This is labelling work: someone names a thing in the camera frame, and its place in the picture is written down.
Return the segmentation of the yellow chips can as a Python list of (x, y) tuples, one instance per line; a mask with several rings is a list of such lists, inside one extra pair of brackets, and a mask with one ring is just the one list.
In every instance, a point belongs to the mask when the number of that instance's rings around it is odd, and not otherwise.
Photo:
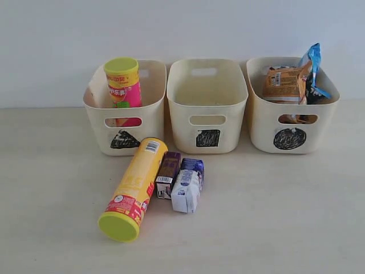
[(109, 238), (119, 242), (135, 240), (140, 233), (148, 204), (155, 189), (155, 178), (167, 145), (157, 138), (145, 138), (125, 171), (98, 226)]

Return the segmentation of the blue noodle bag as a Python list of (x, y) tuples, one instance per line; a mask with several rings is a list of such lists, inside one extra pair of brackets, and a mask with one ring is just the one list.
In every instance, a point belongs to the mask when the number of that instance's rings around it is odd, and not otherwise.
[(278, 67), (299, 67), (304, 65), (308, 61), (312, 61), (312, 69), (311, 75), (307, 77), (306, 81), (306, 97), (307, 97), (307, 104), (318, 104), (324, 99), (330, 99), (331, 95), (329, 92), (317, 87), (316, 79), (317, 74), (319, 73), (320, 64), (321, 64), (321, 46), (319, 43), (312, 45), (306, 53), (303, 55), (301, 60), (295, 66), (289, 65), (280, 65), (280, 66), (272, 66), (275, 68)]

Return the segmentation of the purple drink carton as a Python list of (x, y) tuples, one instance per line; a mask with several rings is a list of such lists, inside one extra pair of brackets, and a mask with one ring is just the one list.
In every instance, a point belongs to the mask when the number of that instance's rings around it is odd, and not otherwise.
[(155, 179), (156, 193), (159, 199), (171, 200), (171, 193), (181, 166), (181, 154), (168, 151), (165, 153)]

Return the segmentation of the right cream bin, circle mark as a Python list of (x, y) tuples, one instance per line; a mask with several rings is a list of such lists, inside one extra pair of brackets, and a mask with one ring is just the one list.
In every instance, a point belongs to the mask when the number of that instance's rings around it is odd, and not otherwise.
[(330, 93), (330, 99), (309, 105), (276, 104), (262, 99), (268, 68), (295, 66), (299, 61), (299, 57), (262, 57), (246, 62), (245, 79), (249, 97), (245, 119), (250, 140), (261, 151), (308, 154), (318, 149), (331, 124), (340, 94), (323, 70), (317, 74), (316, 84)]

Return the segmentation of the white blue milk carton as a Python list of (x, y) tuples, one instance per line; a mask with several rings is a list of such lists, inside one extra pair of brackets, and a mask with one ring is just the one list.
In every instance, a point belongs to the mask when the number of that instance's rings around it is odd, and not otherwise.
[(172, 208), (176, 212), (194, 213), (204, 183), (204, 162), (184, 158), (171, 193)]

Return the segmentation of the pink Lays chips can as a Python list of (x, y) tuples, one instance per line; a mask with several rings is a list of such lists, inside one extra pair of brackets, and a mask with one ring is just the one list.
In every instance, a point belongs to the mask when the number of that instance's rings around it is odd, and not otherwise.
[(103, 70), (114, 108), (142, 106), (139, 63), (131, 57), (118, 57), (106, 62)]

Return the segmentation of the left cream bin, triangle mark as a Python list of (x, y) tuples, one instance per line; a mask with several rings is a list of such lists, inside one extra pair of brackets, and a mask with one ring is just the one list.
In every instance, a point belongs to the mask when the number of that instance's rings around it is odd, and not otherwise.
[(165, 64), (139, 60), (142, 106), (113, 108), (106, 75), (99, 66), (83, 96), (84, 106), (102, 153), (131, 156), (148, 137), (164, 138)]

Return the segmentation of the middle cream bin, square mark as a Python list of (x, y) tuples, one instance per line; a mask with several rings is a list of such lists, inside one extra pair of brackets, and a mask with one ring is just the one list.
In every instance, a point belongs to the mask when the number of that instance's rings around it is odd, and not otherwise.
[(170, 67), (167, 99), (176, 147), (187, 154), (225, 154), (240, 138), (248, 89), (229, 59), (183, 59)]

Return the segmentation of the orange noodle bag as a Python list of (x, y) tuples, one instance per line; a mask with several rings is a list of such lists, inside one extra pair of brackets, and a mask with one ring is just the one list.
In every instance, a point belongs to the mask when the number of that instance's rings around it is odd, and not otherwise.
[(312, 61), (299, 67), (270, 67), (262, 98), (278, 104), (306, 105), (306, 81), (311, 75)]

